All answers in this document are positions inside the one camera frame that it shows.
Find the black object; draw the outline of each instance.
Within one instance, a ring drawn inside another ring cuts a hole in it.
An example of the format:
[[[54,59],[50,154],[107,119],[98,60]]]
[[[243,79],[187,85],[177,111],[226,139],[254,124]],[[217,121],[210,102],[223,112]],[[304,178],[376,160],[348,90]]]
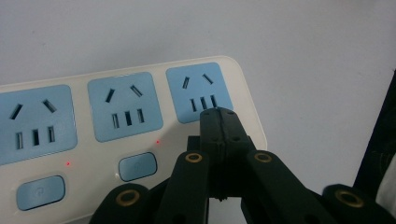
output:
[[[354,187],[375,199],[396,152],[396,71],[376,121]]]
[[[323,196],[306,189],[275,154],[256,150],[231,110],[202,112],[200,134],[189,137],[168,180],[151,190],[113,189],[91,223],[204,224],[208,198],[227,197],[242,198],[249,224],[396,223],[353,188],[330,186]]]

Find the diagonal slot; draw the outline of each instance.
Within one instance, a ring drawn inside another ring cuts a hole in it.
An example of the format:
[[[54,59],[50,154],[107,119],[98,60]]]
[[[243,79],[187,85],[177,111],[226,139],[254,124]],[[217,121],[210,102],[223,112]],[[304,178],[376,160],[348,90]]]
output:
[[[206,79],[206,81],[207,81],[210,85],[213,84],[212,79],[210,79],[206,74],[203,74],[202,77],[203,77],[204,79]]]
[[[125,111],[125,118],[126,118],[126,125],[131,126],[132,120],[131,120],[131,113],[129,111]]]
[[[21,109],[22,109],[22,105],[15,106],[15,109],[12,112],[11,117],[9,117],[9,118],[10,119],[15,119],[18,116],[18,114],[21,112]]]
[[[191,102],[192,111],[196,112],[197,111],[197,107],[195,106],[194,99],[190,99],[190,102]]]
[[[136,87],[136,86],[132,86],[131,90],[134,92],[134,94],[136,94],[138,97],[142,96],[143,93]]]
[[[17,133],[17,149],[23,149],[22,133]]]
[[[187,89],[187,86],[189,85],[189,77],[185,77],[184,78],[184,82],[183,82],[183,89]]]
[[[110,91],[108,92],[107,98],[106,98],[106,102],[107,102],[107,103],[110,103],[111,98],[113,97],[114,91],[115,91],[115,90],[110,89]]]
[[[117,116],[117,114],[112,114],[111,118],[113,119],[113,126],[115,129],[118,129],[120,127],[119,124],[119,117]]]
[[[43,104],[51,113],[56,111],[56,107],[49,100],[43,101]]]
[[[218,107],[218,103],[216,102],[215,95],[210,95],[210,100],[212,101],[213,107]]]
[[[205,98],[204,98],[204,97],[201,97],[201,104],[202,104],[202,108],[203,108],[203,109],[207,109],[206,101],[205,101]]]
[[[40,145],[40,139],[38,138],[38,129],[33,130],[33,146]]]
[[[137,116],[139,117],[139,122],[140,123],[144,123],[145,122],[145,117],[143,117],[142,109],[137,109]]]
[[[49,141],[55,142],[55,131],[53,130],[53,126],[48,127],[48,133],[49,133]]]

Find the white plastic casing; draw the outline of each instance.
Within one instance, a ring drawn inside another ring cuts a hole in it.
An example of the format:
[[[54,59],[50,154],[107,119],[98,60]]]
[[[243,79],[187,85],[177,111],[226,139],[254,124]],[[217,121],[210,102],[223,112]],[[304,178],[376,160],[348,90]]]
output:
[[[177,120],[165,73],[168,68],[199,63],[219,65],[233,103],[233,111],[237,113],[256,148],[266,150],[265,135],[242,70],[235,60],[224,56],[1,86],[0,93],[54,85],[69,86],[78,143],[67,151],[0,166],[0,223],[65,223],[91,215],[112,189],[126,183],[120,179],[119,162],[133,155],[150,152],[155,156],[158,166],[154,175],[134,180],[133,183],[150,189],[169,177],[177,156],[187,148],[188,136],[199,135],[199,121],[182,124]],[[140,72],[152,74],[163,126],[149,133],[98,142],[92,127],[88,83],[101,77]],[[62,200],[27,211],[18,208],[16,195],[19,186],[55,175],[64,179],[65,195]]]

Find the power strip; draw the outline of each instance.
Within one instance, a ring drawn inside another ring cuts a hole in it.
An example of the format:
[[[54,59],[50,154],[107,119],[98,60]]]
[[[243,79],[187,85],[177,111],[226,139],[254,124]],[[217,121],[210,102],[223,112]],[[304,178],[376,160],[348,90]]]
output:
[[[1,86],[0,222],[65,223],[116,186],[154,187],[213,106],[266,150],[242,70],[224,56]]]

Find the blue button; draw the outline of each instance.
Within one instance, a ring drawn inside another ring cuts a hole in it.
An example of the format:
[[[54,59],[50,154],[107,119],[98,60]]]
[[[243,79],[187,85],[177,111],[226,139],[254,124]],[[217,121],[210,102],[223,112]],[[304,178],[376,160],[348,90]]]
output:
[[[157,172],[157,162],[152,153],[144,153],[128,157],[120,161],[120,177],[123,181],[131,181]]]
[[[64,197],[64,179],[58,175],[20,185],[17,205],[22,211],[60,201]]]

